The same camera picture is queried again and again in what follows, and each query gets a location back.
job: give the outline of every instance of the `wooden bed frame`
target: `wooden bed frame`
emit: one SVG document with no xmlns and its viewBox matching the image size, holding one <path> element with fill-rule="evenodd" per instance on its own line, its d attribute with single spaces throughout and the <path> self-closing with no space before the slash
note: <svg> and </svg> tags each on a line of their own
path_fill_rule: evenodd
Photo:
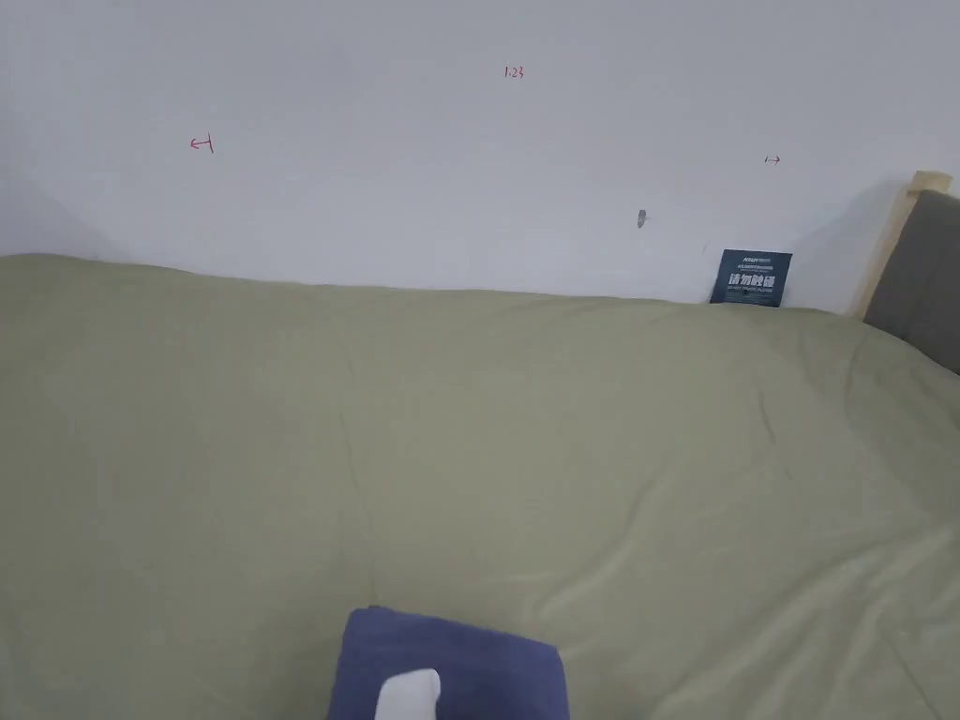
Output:
<svg viewBox="0 0 960 720">
<path fill-rule="evenodd" d="M 874 298 L 874 292 L 880 282 L 880 277 L 883 275 L 883 270 L 887 266 L 890 255 L 897 247 L 900 234 L 903 232 L 903 226 L 906 225 L 907 218 L 910 217 L 914 205 L 917 204 L 920 193 L 924 190 L 947 193 L 952 182 L 953 178 L 946 173 L 934 170 L 918 170 L 914 173 L 910 184 L 902 188 L 890 210 L 890 216 L 887 218 L 886 226 L 880 235 L 873 257 L 867 267 L 867 272 L 854 297 L 850 315 L 858 320 L 863 320 L 866 317 L 867 308 L 870 307 L 870 301 Z"/>
<path fill-rule="evenodd" d="M 899 193 L 850 314 L 960 374 L 960 198 L 921 171 Z"/>
</svg>

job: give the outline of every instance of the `green bedsheet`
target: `green bedsheet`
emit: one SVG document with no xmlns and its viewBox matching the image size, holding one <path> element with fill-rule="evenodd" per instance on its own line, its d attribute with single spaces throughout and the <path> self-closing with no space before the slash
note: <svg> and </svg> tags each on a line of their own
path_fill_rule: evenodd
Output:
<svg viewBox="0 0 960 720">
<path fill-rule="evenodd" d="M 0 717 L 322 718 L 350 610 L 575 718 L 960 717 L 960 378 L 804 310 L 0 258 Z"/>
</svg>

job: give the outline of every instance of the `white object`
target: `white object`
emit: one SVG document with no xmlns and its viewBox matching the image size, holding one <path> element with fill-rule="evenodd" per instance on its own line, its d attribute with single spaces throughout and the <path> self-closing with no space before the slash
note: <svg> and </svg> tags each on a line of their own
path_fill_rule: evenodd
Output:
<svg viewBox="0 0 960 720">
<path fill-rule="evenodd" d="M 440 675 L 414 670 L 394 675 L 380 688 L 374 720 L 436 720 Z"/>
</svg>

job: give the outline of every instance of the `white wall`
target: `white wall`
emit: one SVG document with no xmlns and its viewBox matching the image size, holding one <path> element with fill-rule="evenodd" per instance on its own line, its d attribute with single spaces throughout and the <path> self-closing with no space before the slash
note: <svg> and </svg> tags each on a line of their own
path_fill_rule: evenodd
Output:
<svg viewBox="0 0 960 720">
<path fill-rule="evenodd" d="M 955 0 L 0 3 L 2 253 L 699 301 L 785 250 L 843 310 L 960 174 Z"/>
</svg>

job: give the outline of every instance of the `red arrow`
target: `red arrow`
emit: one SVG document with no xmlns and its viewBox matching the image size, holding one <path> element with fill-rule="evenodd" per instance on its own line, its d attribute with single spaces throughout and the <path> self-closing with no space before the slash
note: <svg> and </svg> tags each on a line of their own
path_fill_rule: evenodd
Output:
<svg viewBox="0 0 960 720">
<path fill-rule="evenodd" d="M 196 137 L 193 138 L 192 140 L 190 140 L 190 147 L 193 148 L 194 150 L 200 150 L 200 146 L 201 146 L 201 145 L 209 145 L 209 146 L 210 146 L 210 152 L 211 152 L 211 153 L 213 152 L 213 140 L 210 139 L 210 133 L 209 133 L 209 132 L 206 134 L 206 140 L 204 140 L 203 142 L 197 142 L 197 138 L 196 138 Z"/>
</svg>

